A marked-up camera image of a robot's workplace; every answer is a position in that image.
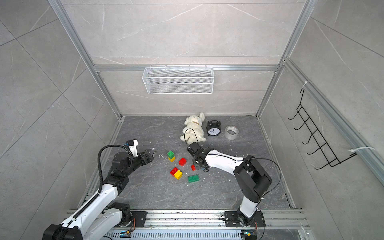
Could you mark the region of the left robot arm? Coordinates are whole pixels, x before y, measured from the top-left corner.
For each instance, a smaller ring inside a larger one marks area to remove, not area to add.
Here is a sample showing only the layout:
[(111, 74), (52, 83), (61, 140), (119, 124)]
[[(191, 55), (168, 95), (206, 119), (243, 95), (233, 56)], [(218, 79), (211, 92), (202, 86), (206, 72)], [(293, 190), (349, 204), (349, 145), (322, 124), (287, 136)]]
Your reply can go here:
[(150, 150), (135, 157), (129, 152), (115, 154), (113, 165), (103, 184), (93, 196), (62, 223), (52, 224), (44, 231), (43, 240), (100, 240), (115, 226), (135, 227), (136, 219), (130, 205), (115, 199), (129, 182), (129, 175), (152, 162)]

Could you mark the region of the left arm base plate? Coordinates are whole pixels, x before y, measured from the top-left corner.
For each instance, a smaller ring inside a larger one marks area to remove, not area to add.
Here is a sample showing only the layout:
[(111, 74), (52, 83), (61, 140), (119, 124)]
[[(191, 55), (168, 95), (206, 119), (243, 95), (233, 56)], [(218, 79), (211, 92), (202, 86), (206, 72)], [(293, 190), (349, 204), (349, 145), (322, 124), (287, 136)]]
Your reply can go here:
[(133, 211), (133, 212), (123, 212), (122, 219), (117, 225), (114, 225), (115, 228), (143, 228), (145, 226), (146, 211)]

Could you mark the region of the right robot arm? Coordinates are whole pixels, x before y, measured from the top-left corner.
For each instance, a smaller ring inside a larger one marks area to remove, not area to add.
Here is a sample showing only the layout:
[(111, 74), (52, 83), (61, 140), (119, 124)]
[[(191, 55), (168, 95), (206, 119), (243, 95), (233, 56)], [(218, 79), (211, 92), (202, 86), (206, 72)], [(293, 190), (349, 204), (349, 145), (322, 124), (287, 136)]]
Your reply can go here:
[(272, 184), (272, 178), (258, 159), (253, 156), (233, 157), (212, 148), (194, 151), (189, 149), (189, 152), (197, 169), (217, 168), (235, 176), (244, 195), (238, 208), (238, 218), (243, 225), (248, 225), (254, 218), (262, 197)]

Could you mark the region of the light green square lego brick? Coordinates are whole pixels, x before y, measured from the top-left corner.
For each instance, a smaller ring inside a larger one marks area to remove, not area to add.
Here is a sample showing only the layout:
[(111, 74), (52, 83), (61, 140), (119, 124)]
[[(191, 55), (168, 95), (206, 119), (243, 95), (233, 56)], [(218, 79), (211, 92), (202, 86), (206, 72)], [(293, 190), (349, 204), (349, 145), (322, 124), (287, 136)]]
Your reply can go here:
[(169, 151), (169, 152), (167, 153), (167, 155), (168, 155), (168, 158), (169, 158), (169, 159), (173, 159), (173, 158), (175, 157), (175, 154), (174, 154), (174, 152), (172, 152), (172, 151)]

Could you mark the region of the red square lego brick top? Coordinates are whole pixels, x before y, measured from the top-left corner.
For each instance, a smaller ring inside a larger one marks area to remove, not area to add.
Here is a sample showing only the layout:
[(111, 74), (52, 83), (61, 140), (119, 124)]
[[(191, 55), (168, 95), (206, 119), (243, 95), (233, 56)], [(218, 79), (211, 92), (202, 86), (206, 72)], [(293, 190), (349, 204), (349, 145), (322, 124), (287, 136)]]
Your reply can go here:
[(181, 167), (183, 167), (186, 163), (187, 163), (187, 160), (186, 160), (185, 158), (181, 158), (181, 159), (179, 160), (179, 165), (180, 165)]

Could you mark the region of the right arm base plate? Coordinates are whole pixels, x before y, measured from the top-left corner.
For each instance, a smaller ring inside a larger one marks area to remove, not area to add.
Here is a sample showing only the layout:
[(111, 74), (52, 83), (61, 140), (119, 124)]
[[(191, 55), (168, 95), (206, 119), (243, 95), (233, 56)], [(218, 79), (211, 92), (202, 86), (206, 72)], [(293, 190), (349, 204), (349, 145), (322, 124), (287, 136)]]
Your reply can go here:
[(220, 220), (225, 222), (227, 228), (263, 228), (266, 226), (261, 211), (256, 211), (251, 218), (245, 217), (240, 211), (225, 211)]

